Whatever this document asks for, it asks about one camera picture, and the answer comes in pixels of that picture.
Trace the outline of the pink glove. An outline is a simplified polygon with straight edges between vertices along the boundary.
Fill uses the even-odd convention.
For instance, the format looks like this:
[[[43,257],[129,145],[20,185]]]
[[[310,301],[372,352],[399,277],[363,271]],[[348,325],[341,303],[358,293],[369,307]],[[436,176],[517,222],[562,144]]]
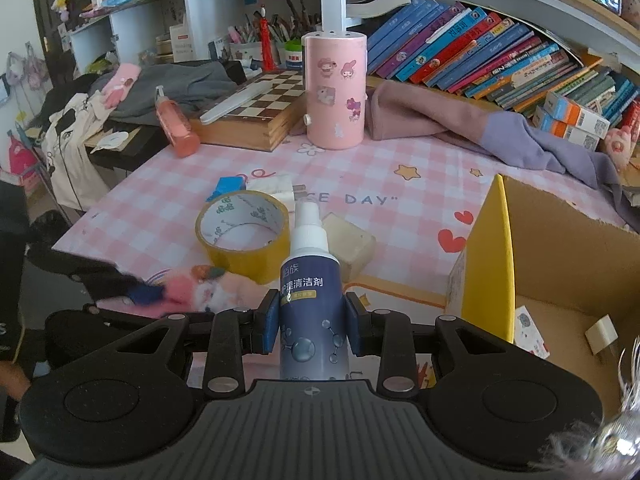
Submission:
[[[118,104],[128,96],[140,73],[141,67],[136,64],[120,64],[113,77],[101,91],[103,106],[105,108],[118,107]]]
[[[98,307],[144,318],[173,313],[218,313],[230,309],[257,309],[268,287],[250,278],[200,264],[158,272],[125,296],[98,301]]]

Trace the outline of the blue white spray bottle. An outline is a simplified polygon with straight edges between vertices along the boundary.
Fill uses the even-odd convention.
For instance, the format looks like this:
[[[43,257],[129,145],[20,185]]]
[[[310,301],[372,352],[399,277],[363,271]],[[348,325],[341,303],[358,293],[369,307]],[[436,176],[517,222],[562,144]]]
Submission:
[[[290,255],[280,271],[280,377],[343,380],[349,373],[341,268],[319,206],[295,207]]]

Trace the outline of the beige soap block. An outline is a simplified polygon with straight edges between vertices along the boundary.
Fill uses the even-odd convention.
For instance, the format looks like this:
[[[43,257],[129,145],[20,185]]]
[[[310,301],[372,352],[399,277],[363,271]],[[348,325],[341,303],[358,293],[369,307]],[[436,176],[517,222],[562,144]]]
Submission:
[[[342,282],[358,278],[374,257],[376,238],[333,212],[323,218],[322,226],[328,237],[329,252],[340,264]]]

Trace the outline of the yellow tape roll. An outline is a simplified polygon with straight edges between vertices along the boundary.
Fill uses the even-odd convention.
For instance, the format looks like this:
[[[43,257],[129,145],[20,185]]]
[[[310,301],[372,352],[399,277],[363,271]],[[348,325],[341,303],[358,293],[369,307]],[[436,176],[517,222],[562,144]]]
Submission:
[[[288,210],[262,192],[238,191],[215,198],[198,214],[194,231],[213,266],[257,284],[276,280],[290,253]]]

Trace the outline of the small white red box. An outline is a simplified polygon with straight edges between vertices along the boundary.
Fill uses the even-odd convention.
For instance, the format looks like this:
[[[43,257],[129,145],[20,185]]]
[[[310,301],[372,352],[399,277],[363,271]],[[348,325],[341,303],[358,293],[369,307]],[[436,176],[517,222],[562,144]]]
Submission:
[[[550,356],[544,338],[542,338],[533,317],[525,306],[515,309],[514,344],[543,360]]]

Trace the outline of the blue wrapper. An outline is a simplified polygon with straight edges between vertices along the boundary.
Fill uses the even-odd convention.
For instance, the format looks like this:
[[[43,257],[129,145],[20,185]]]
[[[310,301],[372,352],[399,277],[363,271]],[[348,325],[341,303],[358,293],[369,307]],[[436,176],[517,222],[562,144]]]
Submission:
[[[210,203],[216,198],[246,189],[245,179],[242,176],[221,177],[210,195],[206,198],[206,202]]]

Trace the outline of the large white power adapter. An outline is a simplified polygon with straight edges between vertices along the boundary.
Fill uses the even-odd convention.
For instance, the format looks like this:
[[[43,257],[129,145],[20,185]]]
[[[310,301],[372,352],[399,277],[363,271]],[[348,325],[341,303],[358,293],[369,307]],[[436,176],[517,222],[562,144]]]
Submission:
[[[249,191],[261,192],[278,200],[288,212],[294,212],[296,202],[308,195],[306,185],[294,184],[288,174],[250,179],[245,186]]]

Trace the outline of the small white wall charger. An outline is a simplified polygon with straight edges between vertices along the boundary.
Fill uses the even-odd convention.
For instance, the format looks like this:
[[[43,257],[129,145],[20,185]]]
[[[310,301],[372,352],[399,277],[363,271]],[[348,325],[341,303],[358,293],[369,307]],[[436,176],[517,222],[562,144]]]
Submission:
[[[585,331],[585,338],[594,356],[617,356],[618,333],[608,314],[599,318]]]

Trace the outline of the pink glove on clothes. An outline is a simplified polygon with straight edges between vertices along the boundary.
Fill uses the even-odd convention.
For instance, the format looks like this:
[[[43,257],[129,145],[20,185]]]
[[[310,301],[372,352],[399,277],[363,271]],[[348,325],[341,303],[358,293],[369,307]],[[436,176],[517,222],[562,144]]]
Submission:
[[[140,73],[141,67],[136,64],[120,64],[113,77],[101,91],[103,106],[105,108],[118,107],[118,104],[128,96]]]

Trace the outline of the yellow cardboard box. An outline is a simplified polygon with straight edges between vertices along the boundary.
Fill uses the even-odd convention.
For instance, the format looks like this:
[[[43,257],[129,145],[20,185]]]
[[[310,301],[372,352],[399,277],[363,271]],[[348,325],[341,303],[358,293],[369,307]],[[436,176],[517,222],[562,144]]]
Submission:
[[[639,335],[639,237],[587,217],[566,200],[495,176],[448,280],[447,312],[506,341],[525,306],[551,363],[620,408],[620,375]],[[585,331],[609,315],[617,356],[591,353]]]

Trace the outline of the wooden chess board box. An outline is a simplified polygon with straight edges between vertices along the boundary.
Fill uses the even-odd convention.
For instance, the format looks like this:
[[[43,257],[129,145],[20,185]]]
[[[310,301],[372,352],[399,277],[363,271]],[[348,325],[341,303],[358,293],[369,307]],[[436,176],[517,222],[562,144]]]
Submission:
[[[265,74],[254,80],[268,81],[270,88],[247,100],[208,125],[190,119],[193,131],[204,144],[272,152],[303,119],[306,98],[303,75],[296,70]]]

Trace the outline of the orange white carton lower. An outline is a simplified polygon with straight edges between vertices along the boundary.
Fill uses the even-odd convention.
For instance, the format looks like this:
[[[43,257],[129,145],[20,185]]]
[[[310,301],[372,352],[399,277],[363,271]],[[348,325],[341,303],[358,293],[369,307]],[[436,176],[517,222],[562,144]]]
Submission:
[[[567,140],[567,142],[581,145],[588,151],[594,152],[600,139],[592,133],[585,132],[579,128],[564,124],[552,118],[542,107],[537,106],[534,111],[533,125],[542,131],[557,136],[558,138]]]

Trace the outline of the orange white carton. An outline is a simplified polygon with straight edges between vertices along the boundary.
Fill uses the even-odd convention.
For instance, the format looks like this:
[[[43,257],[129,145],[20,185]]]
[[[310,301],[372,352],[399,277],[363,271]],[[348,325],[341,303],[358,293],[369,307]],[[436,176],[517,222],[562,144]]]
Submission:
[[[552,118],[542,107],[537,106],[534,111],[533,125],[542,131],[557,136],[558,138],[567,140],[567,142],[581,145],[588,151],[594,152],[600,139],[592,133],[585,132],[579,128],[564,124]]]
[[[594,134],[600,139],[605,138],[610,128],[610,122],[594,110],[581,106],[553,91],[546,94],[544,110],[554,120]]]

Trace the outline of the pink cylindrical sticker container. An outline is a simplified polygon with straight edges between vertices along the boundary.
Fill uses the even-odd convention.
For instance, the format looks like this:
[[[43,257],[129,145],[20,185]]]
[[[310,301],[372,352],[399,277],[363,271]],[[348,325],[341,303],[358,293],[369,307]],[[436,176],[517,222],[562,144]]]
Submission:
[[[367,36],[310,32],[302,45],[309,141],[324,150],[354,148],[364,137]]]

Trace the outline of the pink plush pig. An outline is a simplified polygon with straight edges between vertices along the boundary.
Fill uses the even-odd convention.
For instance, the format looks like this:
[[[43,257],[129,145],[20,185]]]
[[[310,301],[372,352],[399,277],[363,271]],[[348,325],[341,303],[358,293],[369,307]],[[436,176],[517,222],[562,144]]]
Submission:
[[[637,128],[631,126],[608,130],[604,138],[604,152],[612,160],[618,172],[627,167],[636,147],[638,135]]]

